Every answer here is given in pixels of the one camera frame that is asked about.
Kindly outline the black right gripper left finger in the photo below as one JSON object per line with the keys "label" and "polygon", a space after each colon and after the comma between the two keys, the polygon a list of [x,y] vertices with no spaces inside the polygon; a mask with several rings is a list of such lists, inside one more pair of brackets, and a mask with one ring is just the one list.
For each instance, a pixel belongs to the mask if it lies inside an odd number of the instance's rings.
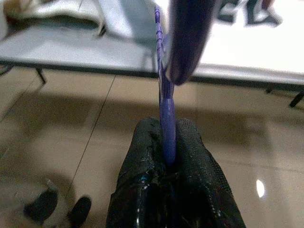
{"label": "black right gripper left finger", "polygon": [[164,228],[166,209],[161,179],[166,174],[162,159],[158,119],[138,122],[111,195],[107,228]]}

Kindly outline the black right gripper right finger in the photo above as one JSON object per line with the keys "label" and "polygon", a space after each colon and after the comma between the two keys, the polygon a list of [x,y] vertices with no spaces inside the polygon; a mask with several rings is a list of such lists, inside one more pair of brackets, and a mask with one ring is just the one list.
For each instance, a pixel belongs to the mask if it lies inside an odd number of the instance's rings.
{"label": "black right gripper right finger", "polygon": [[166,158],[171,181],[170,228],[244,228],[225,174],[202,142],[195,123],[174,121],[174,154]]}

